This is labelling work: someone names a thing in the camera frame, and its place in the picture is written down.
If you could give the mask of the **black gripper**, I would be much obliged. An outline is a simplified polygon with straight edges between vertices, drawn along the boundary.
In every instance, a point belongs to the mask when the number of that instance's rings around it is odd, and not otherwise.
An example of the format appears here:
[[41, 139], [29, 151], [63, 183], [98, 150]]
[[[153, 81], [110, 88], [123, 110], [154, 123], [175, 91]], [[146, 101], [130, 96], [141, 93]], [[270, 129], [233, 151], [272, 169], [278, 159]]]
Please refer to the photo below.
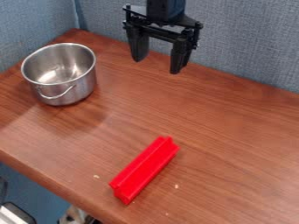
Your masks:
[[[181, 26], [185, 30], [191, 30], [191, 38], [178, 38], [171, 50], [171, 74], [178, 74], [187, 66], [193, 54], [194, 44], [201, 37], [202, 22], [186, 15], [187, 0], [146, 0], [146, 6], [127, 4], [126, 21], [131, 17], [142, 18], [146, 24], [163, 26]], [[135, 62], [141, 62], [149, 55], [150, 37], [138, 27], [129, 27], [126, 30], [131, 55]]]

